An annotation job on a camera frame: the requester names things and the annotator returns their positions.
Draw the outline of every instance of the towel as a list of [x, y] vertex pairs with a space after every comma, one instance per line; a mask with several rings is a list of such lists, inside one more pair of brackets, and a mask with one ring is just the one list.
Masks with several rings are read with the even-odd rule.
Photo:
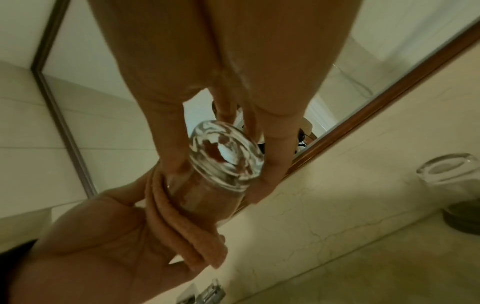
[[183, 257], [192, 271], [211, 265], [218, 269], [227, 257], [225, 238], [216, 228], [198, 227], [171, 204], [164, 188], [161, 164], [150, 172], [145, 190], [146, 218], [156, 238]]

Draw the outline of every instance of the glass bottle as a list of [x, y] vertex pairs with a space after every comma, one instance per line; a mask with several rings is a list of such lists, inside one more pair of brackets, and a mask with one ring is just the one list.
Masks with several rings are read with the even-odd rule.
[[480, 234], [480, 162], [471, 154], [455, 153], [432, 159], [417, 174], [438, 200], [449, 206], [443, 218], [451, 227]]
[[182, 215], [208, 231], [237, 210], [260, 175], [264, 156], [234, 126], [204, 121], [190, 137], [188, 160], [181, 173], [167, 179], [167, 193]]

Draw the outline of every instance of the mirror frame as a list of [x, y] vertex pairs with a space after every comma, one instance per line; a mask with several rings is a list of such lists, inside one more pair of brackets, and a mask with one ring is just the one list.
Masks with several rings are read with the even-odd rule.
[[[85, 192], [88, 198], [92, 198], [97, 195], [97, 190], [95, 189], [88, 167], [55, 100], [55, 96], [42, 73], [70, 2], [71, 0], [56, 0], [30, 69], [58, 128]], [[365, 122], [374, 118], [395, 101], [422, 84], [448, 63], [474, 46], [479, 40], [480, 18], [455, 37], [452, 37], [436, 51], [433, 51], [429, 57], [418, 63], [397, 82], [373, 97], [363, 108], [340, 122], [335, 128], [332, 128], [320, 136], [316, 142], [308, 146], [307, 149], [293, 160], [284, 179], [288, 178], [316, 157], [325, 153], [325, 151], [335, 143], [348, 136]], [[245, 207], [247, 207], [247, 204], [243, 202], [235, 214]]]

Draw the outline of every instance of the glass jar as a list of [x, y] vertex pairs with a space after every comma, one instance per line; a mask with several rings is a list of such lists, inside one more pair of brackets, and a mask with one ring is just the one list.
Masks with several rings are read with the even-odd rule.
[[471, 154], [455, 153], [432, 159], [418, 176], [444, 205], [443, 217], [453, 228], [480, 234], [480, 162]]
[[204, 121], [190, 137], [189, 162], [167, 179], [167, 194], [179, 212], [205, 230], [229, 219], [264, 156], [258, 145], [234, 126]]

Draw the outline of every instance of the hand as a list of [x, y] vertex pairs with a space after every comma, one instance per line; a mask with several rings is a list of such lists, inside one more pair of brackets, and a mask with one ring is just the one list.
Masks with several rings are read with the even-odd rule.
[[305, 110], [329, 72], [361, 0], [89, 0], [142, 108], [166, 174], [187, 159], [183, 102], [208, 88], [219, 120], [237, 104], [246, 132], [265, 137], [257, 203], [292, 163]]
[[135, 207], [148, 175], [108, 190], [62, 216], [33, 247], [10, 303], [143, 303], [195, 278], [163, 246]]

